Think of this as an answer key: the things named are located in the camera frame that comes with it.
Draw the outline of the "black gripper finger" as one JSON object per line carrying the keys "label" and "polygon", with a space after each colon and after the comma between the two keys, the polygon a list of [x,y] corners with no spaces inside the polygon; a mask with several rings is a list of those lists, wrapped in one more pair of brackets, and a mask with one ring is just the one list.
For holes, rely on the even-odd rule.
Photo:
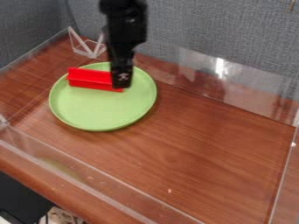
{"label": "black gripper finger", "polygon": [[133,77],[133,68],[130,66],[112,66],[110,77],[113,88],[129,88]]}
{"label": "black gripper finger", "polygon": [[106,55],[110,64],[110,70],[114,70],[114,50],[109,43],[106,43]]}

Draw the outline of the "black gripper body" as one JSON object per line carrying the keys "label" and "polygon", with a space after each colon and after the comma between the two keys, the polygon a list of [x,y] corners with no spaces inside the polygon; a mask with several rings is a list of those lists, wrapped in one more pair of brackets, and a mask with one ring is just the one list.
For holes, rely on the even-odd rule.
{"label": "black gripper body", "polygon": [[114,67],[130,66],[134,49],[146,41],[146,1],[98,0],[98,10],[106,18],[106,43],[114,50]]}

